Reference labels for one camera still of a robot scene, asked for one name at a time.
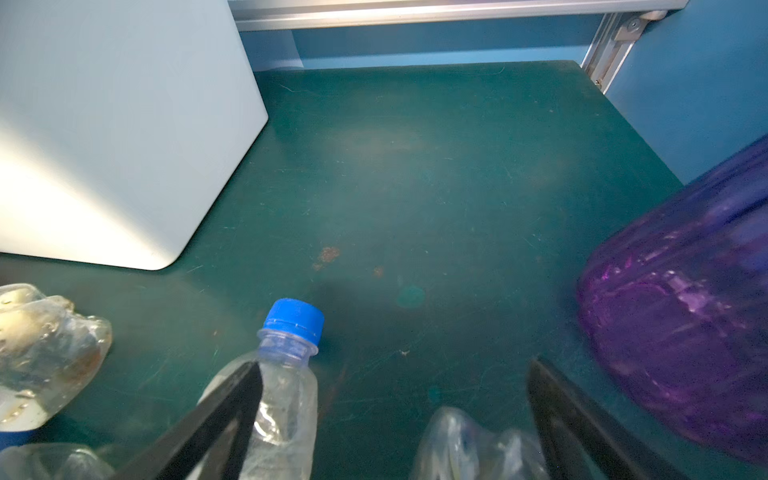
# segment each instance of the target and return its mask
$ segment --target metal rail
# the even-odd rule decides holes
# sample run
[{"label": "metal rail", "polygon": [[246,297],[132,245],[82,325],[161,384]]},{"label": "metal rail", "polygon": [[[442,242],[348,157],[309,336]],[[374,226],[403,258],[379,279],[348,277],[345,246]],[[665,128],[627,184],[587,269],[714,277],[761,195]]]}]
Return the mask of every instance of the metal rail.
[{"label": "metal rail", "polygon": [[688,0],[230,0],[240,31],[677,10]]}]

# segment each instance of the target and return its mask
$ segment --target bottle neck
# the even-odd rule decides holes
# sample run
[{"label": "bottle neck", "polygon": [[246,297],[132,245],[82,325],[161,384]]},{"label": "bottle neck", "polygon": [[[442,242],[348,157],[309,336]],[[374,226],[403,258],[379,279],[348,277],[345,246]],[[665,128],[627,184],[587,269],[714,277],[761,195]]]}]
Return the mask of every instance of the bottle neck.
[{"label": "bottle neck", "polygon": [[308,366],[310,357],[317,354],[317,346],[313,343],[279,330],[259,330],[259,359],[288,366]]}]

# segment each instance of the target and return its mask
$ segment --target dark green mat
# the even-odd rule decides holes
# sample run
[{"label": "dark green mat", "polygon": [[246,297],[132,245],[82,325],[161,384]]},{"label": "dark green mat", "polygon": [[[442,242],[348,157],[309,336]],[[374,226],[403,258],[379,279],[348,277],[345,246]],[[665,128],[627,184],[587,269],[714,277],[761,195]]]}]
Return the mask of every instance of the dark green mat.
[{"label": "dark green mat", "polygon": [[539,353],[686,473],[761,475],[667,432],[586,349],[574,284],[588,254],[680,183],[575,63],[257,80],[270,121],[174,265],[0,258],[3,283],[114,325],[100,373],[40,439],[119,467],[292,296],[326,314],[315,479],[404,478],[440,405],[532,429]]}]

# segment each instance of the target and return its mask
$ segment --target rust stain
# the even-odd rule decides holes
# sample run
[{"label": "rust stain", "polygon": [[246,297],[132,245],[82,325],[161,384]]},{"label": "rust stain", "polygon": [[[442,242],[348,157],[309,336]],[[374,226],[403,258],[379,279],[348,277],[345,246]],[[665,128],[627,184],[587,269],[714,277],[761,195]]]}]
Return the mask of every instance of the rust stain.
[{"label": "rust stain", "polygon": [[325,248],[323,248],[323,251],[320,252],[320,255],[317,257],[317,259],[320,260],[323,263],[331,263],[339,255],[341,255],[341,250],[339,250],[338,248],[336,248],[336,247],[325,247]]},{"label": "rust stain", "polygon": [[328,414],[328,412],[331,410],[331,406],[333,405],[333,402],[336,401],[336,397],[339,395],[339,388],[344,383],[344,380],[346,380],[346,367],[349,365],[349,360],[346,360],[344,362],[344,366],[341,368],[341,373],[336,378],[336,381],[331,385],[331,388],[328,390],[328,394],[326,395],[326,398],[324,399],[324,402],[319,406],[318,412],[317,412],[317,423],[320,424],[322,422],[323,418]]}]

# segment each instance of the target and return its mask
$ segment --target stain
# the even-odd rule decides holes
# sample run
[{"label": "stain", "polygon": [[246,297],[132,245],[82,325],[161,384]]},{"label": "stain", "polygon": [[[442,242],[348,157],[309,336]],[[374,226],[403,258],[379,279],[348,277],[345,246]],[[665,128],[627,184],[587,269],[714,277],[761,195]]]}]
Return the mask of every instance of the stain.
[{"label": "stain", "polygon": [[396,303],[402,308],[418,308],[424,303],[426,297],[424,290],[416,285],[408,285],[400,290]]},{"label": "stain", "polygon": [[422,177],[427,184],[432,185],[435,183],[435,174],[431,170],[424,170]]},{"label": "stain", "polygon": [[336,247],[324,247],[320,251],[320,255],[317,256],[317,263],[312,264],[312,268],[317,272],[323,269],[327,263],[333,262],[339,255],[341,250]]},{"label": "stain", "polygon": [[433,385],[427,389],[427,400],[433,406],[440,404],[440,388],[437,385]]},{"label": "stain", "polygon": [[323,263],[331,263],[333,262],[339,255],[341,255],[341,250],[339,250],[336,247],[325,247],[323,248],[323,251],[320,252],[319,257],[317,257],[318,260],[320,260]]},{"label": "stain", "polygon": [[331,410],[331,405],[333,405],[333,402],[336,401],[336,397],[339,395],[339,388],[344,383],[344,380],[346,380],[346,367],[348,365],[349,360],[346,360],[344,362],[344,366],[341,368],[341,373],[339,373],[339,376],[336,378],[336,381],[333,383],[333,385],[331,385],[331,388],[328,389],[328,394],[326,395],[324,401],[321,403],[317,412],[317,423],[322,422],[322,420]]}]

